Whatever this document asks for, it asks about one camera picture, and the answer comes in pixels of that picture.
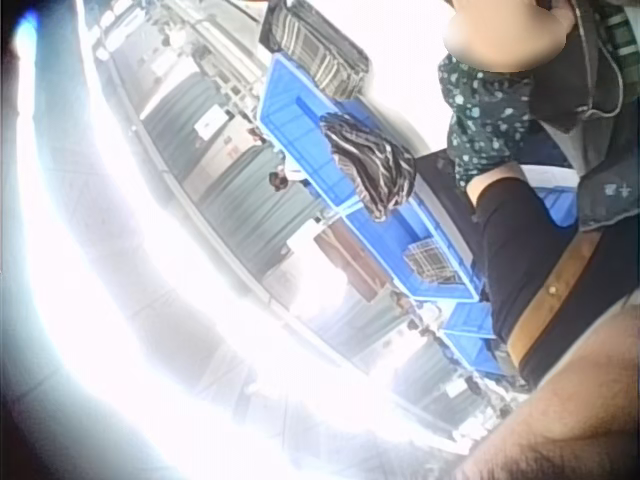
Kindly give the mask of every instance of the brown belt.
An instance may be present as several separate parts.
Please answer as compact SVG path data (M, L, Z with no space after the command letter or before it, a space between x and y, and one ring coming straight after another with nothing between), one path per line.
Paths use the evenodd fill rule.
M558 313L587 266L600 237L600 232L578 233L520 316L507 342L509 354L517 367Z

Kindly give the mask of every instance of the gray jacket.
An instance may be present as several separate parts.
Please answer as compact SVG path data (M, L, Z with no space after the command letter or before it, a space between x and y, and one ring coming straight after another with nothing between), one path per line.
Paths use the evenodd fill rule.
M572 0L577 28L564 50L534 72L533 116L580 175L580 228L640 211L638 102L623 103L622 74L602 46L588 0Z

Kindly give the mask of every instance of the plaid fabric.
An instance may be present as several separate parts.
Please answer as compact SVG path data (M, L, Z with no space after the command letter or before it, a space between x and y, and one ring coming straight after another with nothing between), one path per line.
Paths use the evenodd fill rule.
M306 70L320 90L338 100L356 96L369 73L367 55L304 1L277 7L272 43Z
M438 285L462 283L462 279L451 266L449 259L432 238L409 245L404 253L404 259L420 278L429 283Z
M320 127L331 144L336 164L376 222L405 203L413 193L416 163L405 148L348 115L329 113Z
M625 101L640 96L640 50L624 8L594 5L600 38L622 73Z

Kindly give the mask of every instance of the dark jacket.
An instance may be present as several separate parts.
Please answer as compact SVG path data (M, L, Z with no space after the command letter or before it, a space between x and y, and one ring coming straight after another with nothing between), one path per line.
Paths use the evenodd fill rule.
M577 28L564 50L534 73L531 113L581 177L580 227L639 211L638 102L623 104L622 74L601 46L588 0L572 0Z

